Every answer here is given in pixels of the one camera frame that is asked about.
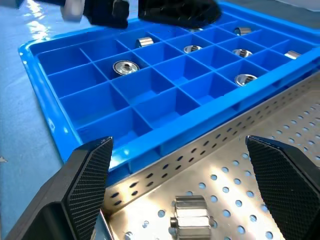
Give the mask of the blue plastic compartment tray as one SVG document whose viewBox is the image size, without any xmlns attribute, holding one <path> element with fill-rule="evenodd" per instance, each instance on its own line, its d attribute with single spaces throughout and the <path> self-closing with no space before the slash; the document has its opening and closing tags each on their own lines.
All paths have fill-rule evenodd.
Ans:
<svg viewBox="0 0 320 240">
<path fill-rule="evenodd" d="M 320 69 L 320 20 L 312 29 L 231 3 L 221 8 L 198 32 L 132 19 L 125 30 L 92 27 L 23 44 L 19 55 L 62 160 L 111 136 L 112 172 L 127 176 Z M 238 36 L 236 27 L 252 32 Z M 154 43 L 135 48 L 144 37 Z M 202 49 L 184 53 L 190 45 Z M 119 75 L 118 61 L 140 69 Z M 241 87 L 239 74 L 257 79 Z"/>
</svg>

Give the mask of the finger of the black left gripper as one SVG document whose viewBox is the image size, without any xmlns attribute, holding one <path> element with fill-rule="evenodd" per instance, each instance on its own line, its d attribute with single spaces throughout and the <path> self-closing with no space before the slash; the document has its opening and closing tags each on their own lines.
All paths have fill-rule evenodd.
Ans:
<svg viewBox="0 0 320 240">
<path fill-rule="evenodd" d="M 215 0 L 138 0 L 138 18 L 188 29 L 215 23 L 222 10 Z"/>
</svg>

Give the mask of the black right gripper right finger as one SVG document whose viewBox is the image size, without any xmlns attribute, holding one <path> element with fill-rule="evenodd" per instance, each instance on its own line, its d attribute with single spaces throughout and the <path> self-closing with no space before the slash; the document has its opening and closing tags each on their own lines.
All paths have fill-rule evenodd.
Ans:
<svg viewBox="0 0 320 240">
<path fill-rule="evenodd" d="M 261 198 L 285 240 L 320 240 L 320 167 L 277 140 L 248 135 L 245 143 Z"/>
</svg>

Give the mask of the silver hex metal part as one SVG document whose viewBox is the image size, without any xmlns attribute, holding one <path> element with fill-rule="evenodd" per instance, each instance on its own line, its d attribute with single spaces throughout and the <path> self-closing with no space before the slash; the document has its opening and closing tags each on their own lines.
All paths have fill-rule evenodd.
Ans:
<svg viewBox="0 0 320 240">
<path fill-rule="evenodd" d="M 202 195 L 178 195 L 170 228 L 174 240 L 211 240 L 214 218 Z"/>
</svg>

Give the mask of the perforated steel tray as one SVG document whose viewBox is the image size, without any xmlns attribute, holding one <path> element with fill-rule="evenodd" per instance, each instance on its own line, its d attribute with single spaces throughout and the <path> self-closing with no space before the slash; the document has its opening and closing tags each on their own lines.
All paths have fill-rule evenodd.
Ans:
<svg viewBox="0 0 320 240">
<path fill-rule="evenodd" d="M 285 240 L 264 204 L 248 135 L 300 149 L 320 168 L 320 71 L 108 187 L 91 240 L 174 240 L 179 195 L 201 195 L 212 240 Z"/>
</svg>

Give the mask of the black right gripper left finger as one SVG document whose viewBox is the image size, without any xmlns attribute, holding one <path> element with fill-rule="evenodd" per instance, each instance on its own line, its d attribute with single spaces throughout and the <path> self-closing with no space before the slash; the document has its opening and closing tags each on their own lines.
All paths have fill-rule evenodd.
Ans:
<svg viewBox="0 0 320 240">
<path fill-rule="evenodd" d="M 5 240 L 91 240 L 105 197 L 110 136 L 74 149 L 38 190 Z"/>
</svg>

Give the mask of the metal roller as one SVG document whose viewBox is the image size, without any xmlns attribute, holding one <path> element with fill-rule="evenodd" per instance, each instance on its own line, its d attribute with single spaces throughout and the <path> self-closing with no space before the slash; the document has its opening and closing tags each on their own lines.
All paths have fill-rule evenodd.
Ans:
<svg viewBox="0 0 320 240">
<path fill-rule="evenodd" d="M 188 45 L 183 48 L 184 53 L 189 54 L 198 50 L 201 50 L 202 47 L 198 45 Z"/>
<path fill-rule="evenodd" d="M 232 53 L 242 58 L 247 58 L 253 55 L 253 53 L 247 49 L 234 49 Z"/>
<path fill-rule="evenodd" d="M 129 60 L 120 60 L 113 64 L 113 70 L 120 76 L 129 75 L 140 70 L 140 67 Z"/>
<path fill-rule="evenodd" d="M 236 27 L 233 31 L 237 36 L 244 36 L 250 34 L 252 29 L 250 27 Z"/>
<path fill-rule="evenodd" d="M 296 60 L 298 57 L 301 56 L 300 53 L 295 52 L 295 51 L 293 51 L 293 50 L 290 50 L 290 51 L 286 52 L 284 55 L 285 55 L 286 57 L 292 59 L 292 60 Z"/>
<path fill-rule="evenodd" d="M 141 37 L 141 38 L 138 38 L 135 42 L 135 48 L 138 49 L 138 48 L 143 48 L 143 47 L 147 47 L 147 46 L 150 46 L 154 43 L 154 40 L 147 36 L 147 37 Z"/>
<path fill-rule="evenodd" d="M 234 82 L 239 87 L 244 87 L 245 85 L 256 79 L 257 77 L 251 74 L 239 74 L 234 78 Z"/>
</svg>

